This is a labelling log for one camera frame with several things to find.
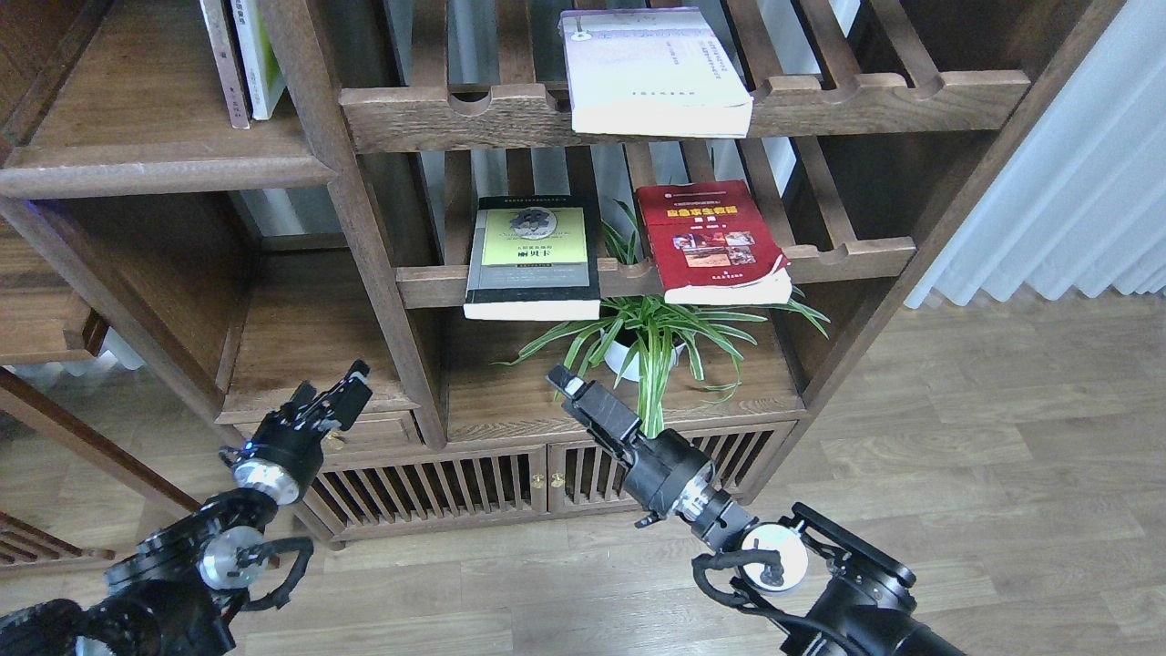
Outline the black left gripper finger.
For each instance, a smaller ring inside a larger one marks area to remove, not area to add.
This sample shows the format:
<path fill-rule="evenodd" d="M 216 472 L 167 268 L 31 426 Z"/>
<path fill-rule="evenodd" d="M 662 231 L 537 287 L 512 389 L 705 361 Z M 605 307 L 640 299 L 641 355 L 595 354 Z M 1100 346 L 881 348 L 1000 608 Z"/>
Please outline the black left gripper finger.
<path fill-rule="evenodd" d="M 318 395 L 319 429 L 350 429 L 372 397 L 366 376 L 370 366 L 354 360 L 345 378 Z"/>

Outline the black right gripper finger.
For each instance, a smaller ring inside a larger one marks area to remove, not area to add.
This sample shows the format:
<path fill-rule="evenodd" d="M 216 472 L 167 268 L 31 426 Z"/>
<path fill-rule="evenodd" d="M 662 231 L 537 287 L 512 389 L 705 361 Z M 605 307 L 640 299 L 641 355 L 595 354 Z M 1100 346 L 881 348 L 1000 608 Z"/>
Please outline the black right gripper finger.
<path fill-rule="evenodd" d="M 600 409 L 600 387 L 593 381 L 584 381 L 566 365 L 557 364 L 547 374 L 547 381 L 552 383 L 563 400 L 561 407 L 566 411 L 598 411 Z"/>

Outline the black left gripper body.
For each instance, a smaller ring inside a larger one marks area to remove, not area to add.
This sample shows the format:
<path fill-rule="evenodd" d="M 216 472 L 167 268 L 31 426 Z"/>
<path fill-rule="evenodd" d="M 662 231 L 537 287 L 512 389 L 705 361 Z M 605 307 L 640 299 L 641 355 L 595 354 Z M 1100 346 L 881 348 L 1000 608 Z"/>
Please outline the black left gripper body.
<path fill-rule="evenodd" d="M 237 487 L 260 491 L 280 507 L 301 501 L 323 465 L 321 440 L 332 431 L 318 426 L 319 394 L 315 386 L 300 383 L 241 447 L 218 449 Z"/>

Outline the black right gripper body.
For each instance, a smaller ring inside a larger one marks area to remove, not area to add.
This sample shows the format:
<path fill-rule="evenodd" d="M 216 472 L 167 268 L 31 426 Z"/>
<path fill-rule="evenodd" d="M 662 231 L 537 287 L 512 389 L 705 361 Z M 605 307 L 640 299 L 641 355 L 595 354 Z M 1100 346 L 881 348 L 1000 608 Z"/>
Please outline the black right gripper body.
<path fill-rule="evenodd" d="M 689 524 L 719 519 L 725 493 L 712 485 L 715 466 L 698 447 L 665 429 L 641 432 L 641 419 L 599 383 L 583 385 L 583 426 L 604 452 L 626 468 L 623 491 L 647 512 L 635 528 L 677 515 Z"/>

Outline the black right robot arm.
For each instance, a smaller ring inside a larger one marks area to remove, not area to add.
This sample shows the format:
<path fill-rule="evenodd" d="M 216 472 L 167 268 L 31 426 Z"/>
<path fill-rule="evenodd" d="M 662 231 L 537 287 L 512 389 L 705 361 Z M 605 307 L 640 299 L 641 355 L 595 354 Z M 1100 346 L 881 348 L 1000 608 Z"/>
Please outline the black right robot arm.
<path fill-rule="evenodd" d="M 958 648 L 916 621 L 912 570 L 805 503 L 763 522 L 718 486 L 711 458 L 641 419 L 599 382 L 563 365 L 548 381 L 563 410 L 626 468 L 623 489 L 646 515 L 639 527 L 682 519 L 705 552 L 691 574 L 712 601 L 763 616 L 784 630 L 787 655 L 956 655 Z"/>

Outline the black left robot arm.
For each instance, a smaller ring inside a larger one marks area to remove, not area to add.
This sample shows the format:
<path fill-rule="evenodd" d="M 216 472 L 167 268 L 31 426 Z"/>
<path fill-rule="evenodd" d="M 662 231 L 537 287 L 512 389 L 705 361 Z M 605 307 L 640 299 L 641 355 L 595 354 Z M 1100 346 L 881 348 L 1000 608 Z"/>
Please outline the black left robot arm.
<path fill-rule="evenodd" d="M 3 616 L 5 655 L 222 655 L 238 613 L 287 605 L 312 539 L 266 539 L 279 507 L 303 500 L 323 465 L 322 440 L 349 429 L 371 398 L 354 361 L 326 392 L 298 385 L 239 447 L 222 447 L 236 488 L 163 528 L 105 573 L 91 608 L 57 599 Z"/>

